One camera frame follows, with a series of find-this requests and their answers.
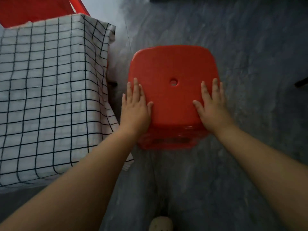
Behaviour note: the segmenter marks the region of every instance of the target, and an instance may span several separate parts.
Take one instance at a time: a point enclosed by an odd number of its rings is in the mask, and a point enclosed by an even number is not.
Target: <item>tile floor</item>
[[[94,18],[116,25],[110,47],[110,102],[120,116],[129,62],[146,47],[200,45],[214,55],[239,126],[308,164],[306,0],[82,0]],[[177,230],[284,230],[236,161],[210,136],[189,151],[133,151],[101,230],[147,230],[168,215]],[[0,196],[0,220],[37,189]]]

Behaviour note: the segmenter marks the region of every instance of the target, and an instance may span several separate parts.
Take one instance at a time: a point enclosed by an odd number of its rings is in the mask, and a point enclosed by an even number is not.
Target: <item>gray floor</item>
[[[116,25],[110,47],[110,102],[120,116],[129,62],[146,47],[208,48],[226,84],[239,126],[308,164],[308,11],[304,0],[82,0]],[[177,230],[284,230],[258,190],[212,136],[190,151],[133,151],[121,172],[101,230],[146,230],[168,215]],[[37,189],[0,197],[0,220]]]

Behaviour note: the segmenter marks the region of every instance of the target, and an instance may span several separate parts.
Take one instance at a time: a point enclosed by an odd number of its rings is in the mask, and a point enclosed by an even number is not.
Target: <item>round hole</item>
[[[170,81],[171,86],[176,86],[177,85],[177,80],[175,78],[172,78]]]

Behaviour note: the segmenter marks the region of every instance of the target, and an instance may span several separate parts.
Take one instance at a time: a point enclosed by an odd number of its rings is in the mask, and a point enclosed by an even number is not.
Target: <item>grid pattern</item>
[[[0,190],[48,183],[118,128],[105,77],[114,39],[113,25],[82,14],[5,29]]]

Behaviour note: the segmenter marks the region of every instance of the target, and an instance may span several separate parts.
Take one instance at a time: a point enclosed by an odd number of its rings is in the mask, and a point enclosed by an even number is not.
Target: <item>finger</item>
[[[152,115],[152,106],[153,106],[153,101],[150,101],[149,103],[148,103],[148,114],[149,114],[149,116],[151,116]]]
[[[126,106],[126,96],[125,94],[122,95],[122,107]]]
[[[222,82],[219,85],[219,92],[220,92],[221,102],[222,102],[222,104],[225,105],[226,104],[225,89],[224,89],[224,85],[223,85]]]
[[[212,99],[214,102],[220,101],[220,94],[218,89],[218,79],[213,79],[213,86],[212,86]]]
[[[140,90],[137,78],[134,78],[133,102],[138,103],[140,99]]]
[[[127,83],[127,95],[126,95],[126,104],[130,104],[132,102],[133,99],[133,95],[132,95],[132,89],[131,89],[131,82]]]
[[[194,104],[194,106],[197,109],[197,112],[198,112],[198,114],[201,118],[204,115],[204,108],[203,108],[202,104],[197,100],[194,100],[192,103]]]
[[[202,95],[204,104],[207,104],[208,102],[212,100],[204,81],[202,81],[201,83],[201,95]]]
[[[142,88],[141,84],[139,84],[139,89],[140,89],[140,102],[142,104],[146,105],[145,95],[144,95],[144,91],[143,91],[143,88]]]

